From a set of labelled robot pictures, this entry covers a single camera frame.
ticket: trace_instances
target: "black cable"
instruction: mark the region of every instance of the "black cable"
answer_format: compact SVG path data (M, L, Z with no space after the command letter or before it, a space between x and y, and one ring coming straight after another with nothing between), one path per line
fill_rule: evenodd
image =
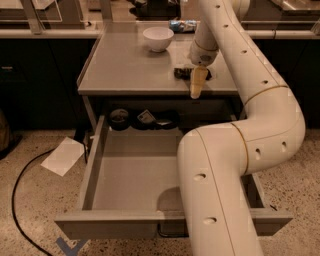
M20 233L24 236L25 239L28 240L29 243L31 243L34 247L36 247L39 251L43 252L44 254L48 255L48 256L52 256L51 253L49 253L48 251L46 251L45 249L43 249L41 246L39 246L38 244L36 244L26 233L24 233L24 231L22 230L19 222L18 222L18 219L17 219L17 216L16 216L16 212L15 212L15 194L16 194L16 190L17 190L17 187L18 187L18 184L20 182L20 179L23 175L23 173L27 170L28 166L36 159L40 158L41 156L45 155L45 154L48 154L50 152L52 152L54 149L51 149L47 152L44 152L38 156L36 156L35 158L33 158L32 160L29 161L29 163L27 163L25 165L25 167L22 169L22 171L20 172L19 176L18 176L18 179L16 180L16 183L13 187L13 191L12 191L12 196L11 196L11 210L12 210L12 217L13 217L13 220L14 220L14 223L16 224L16 227L18 228L18 230L20 231Z

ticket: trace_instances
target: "terrazzo floor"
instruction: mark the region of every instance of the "terrazzo floor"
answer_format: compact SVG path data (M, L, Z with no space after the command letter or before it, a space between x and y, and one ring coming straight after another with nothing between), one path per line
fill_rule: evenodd
M14 225L11 194L22 168L35 156L55 148L74 131L26 131L18 147L0 161L0 255L44 255L27 242ZM320 255L320 130L307 130L301 150L287 163L260 175L267 203L293 213L294 219L272 237L260 237L266 256ZM71 211L78 197L85 160L82 156L64 177L32 163L16 193L16 214L25 233L52 255L66 255L57 244L69 240L54 223ZM89 240L79 256L192 255L189 239Z

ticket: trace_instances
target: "drawer handle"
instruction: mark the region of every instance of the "drawer handle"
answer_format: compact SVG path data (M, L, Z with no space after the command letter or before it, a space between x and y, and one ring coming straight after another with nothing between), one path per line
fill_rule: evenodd
M185 233L181 233L181 234L174 234L174 233L170 233L170 234L166 234L163 233L161 230L161 224L158 223L158 235L162 238L182 238L182 237L189 237L188 234Z

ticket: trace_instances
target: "blue tape mark on floor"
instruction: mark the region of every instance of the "blue tape mark on floor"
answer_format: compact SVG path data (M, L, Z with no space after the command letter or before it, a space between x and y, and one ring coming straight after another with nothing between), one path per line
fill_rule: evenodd
M69 247L69 245L63 240L62 237L59 237L56 241L58 246L60 247L61 251L64 252L66 256L77 256L78 252L81 250L81 248L87 243L88 240L81 240L79 241L75 247L72 249Z

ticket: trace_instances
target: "gray tabletop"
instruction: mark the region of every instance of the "gray tabletop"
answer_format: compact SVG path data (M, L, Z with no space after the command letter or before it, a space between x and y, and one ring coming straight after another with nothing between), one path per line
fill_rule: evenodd
M113 22L93 53L79 85L81 95L188 95L190 81L176 79L174 68L192 67L188 58L194 34L175 34L166 51L152 52L142 32L167 22ZM213 78L202 95L237 95L233 79L219 53L208 67Z

